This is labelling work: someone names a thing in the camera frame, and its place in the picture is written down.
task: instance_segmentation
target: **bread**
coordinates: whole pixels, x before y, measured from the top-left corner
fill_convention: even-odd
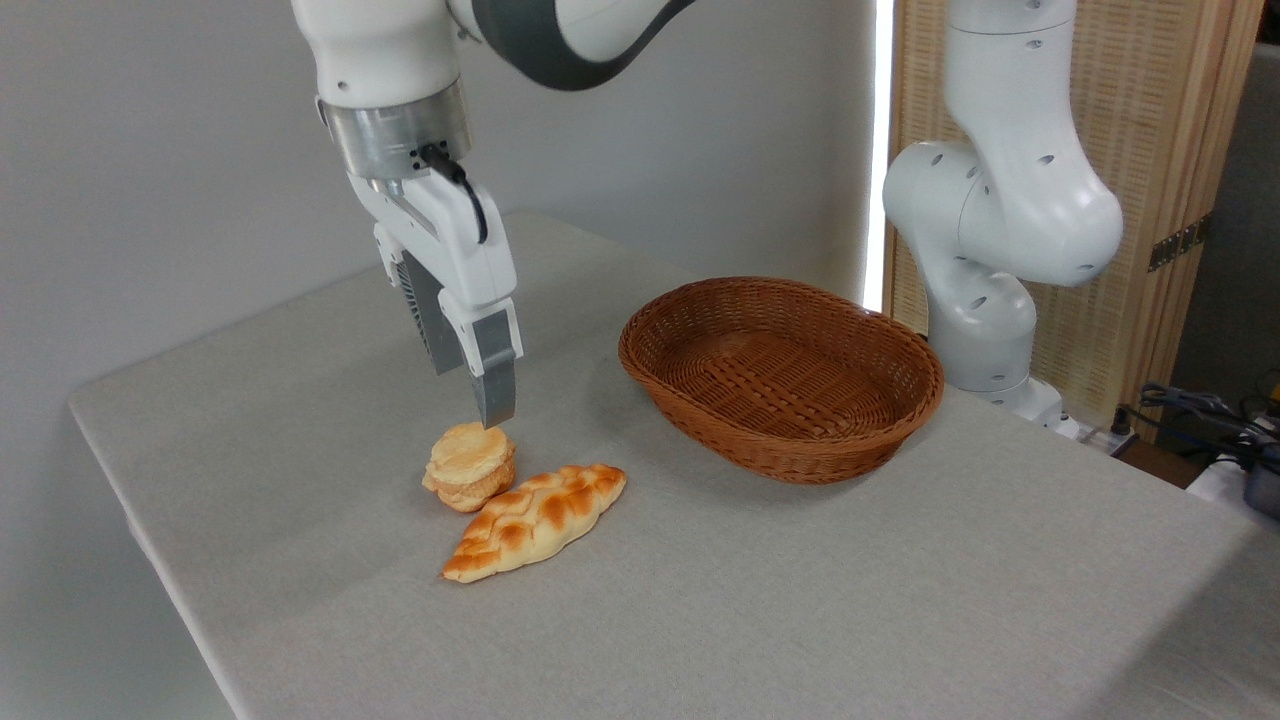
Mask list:
[[[444,578],[474,583],[547,560],[595,527],[626,484],[626,473],[608,465],[566,465],[525,480],[467,525]]]
[[[422,487],[460,512],[475,512],[516,482],[516,445],[498,428],[456,425],[431,448]]]

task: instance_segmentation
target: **white wall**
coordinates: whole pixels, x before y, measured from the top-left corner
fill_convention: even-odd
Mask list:
[[[468,169],[699,272],[840,270],[840,5],[701,0],[573,96],[466,49]],[[283,0],[0,4],[0,717],[228,715],[65,398],[375,264],[312,82]]]

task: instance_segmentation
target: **oval basket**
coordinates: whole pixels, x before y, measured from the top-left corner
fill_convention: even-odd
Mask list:
[[[618,357],[685,434],[787,483],[874,470],[942,400],[942,365],[919,336],[776,278],[700,281],[653,300]]]

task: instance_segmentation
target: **braided bread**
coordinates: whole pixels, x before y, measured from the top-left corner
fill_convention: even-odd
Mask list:
[[[444,578],[474,583],[547,560],[586,534],[622,495],[627,475],[608,465],[566,465],[489,501],[462,533]]]

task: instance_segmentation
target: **basket rim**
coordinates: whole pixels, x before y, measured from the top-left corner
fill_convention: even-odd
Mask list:
[[[689,292],[696,292],[699,290],[712,288],[723,284],[737,284],[744,281],[750,281],[753,283],[773,284],[777,287],[785,287],[790,290],[804,290],[805,292],[818,292],[824,295],[831,300],[838,301],[852,311],[854,316],[861,316],[865,322],[881,323],[890,328],[892,332],[901,336],[906,342],[914,345],[915,347],[924,351],[925,356],[931,360],[931,383],[925,397],[919,402],[910,413],[896,419],[891,425],[886,428],[879,428],[869,433],[860,433],[849,437],[840,438],[787,438],[782,436],[763,433],[750,428],[744,428],[737,425],[724,418],[721,418],[710,413],[701,402],[695,401],[689,395],[681,389],[673,387],[672,384],[662,380],[654,373],[652,373],[646,366],[640,364],[632,351],[630,340],[634,337],[635,332],[640,324],[648,319],[649,315],[658,313],[663,306],[669,305],[675,301],[677,295],[684,295]],[[787,278],[772,278],[765,275],[727,275],[717,278],[707,278],[700,281],[694,281],[685,283],[677,288],[667,291],[658,297],[650,300],[644,306],[637,310],[627,324],[622,328],[622,334],[618,338],[618,359],[622,361],[623,369],[631,375],[632,379],[639,382],[649,395],[653,395],[654,388],[660,388],[663,392],[675,396],[681,402],[686,404],[698,411],[699,415],[716,421],[722,428],[727,428],[733,433],[741,434],[751,442],[780,442],[787,445],[799,445],[803,447],[822,448],[824,451],[850,451],[855,448],[865,450],[865,446],[882,446],[890,442],[899,442],[906,439],[911,433],[918,430],[937,410],[938,405],[942,404],[942,395],[945,389],[945,378],[942,372],[942,363],[937,354],[929,347],[929,343],[915,334],[910,328],[902,323],[878,313],[876,310],[868,310],[861,305],[841,297],[833,292],[815,287],[800,281],[792,281]]]

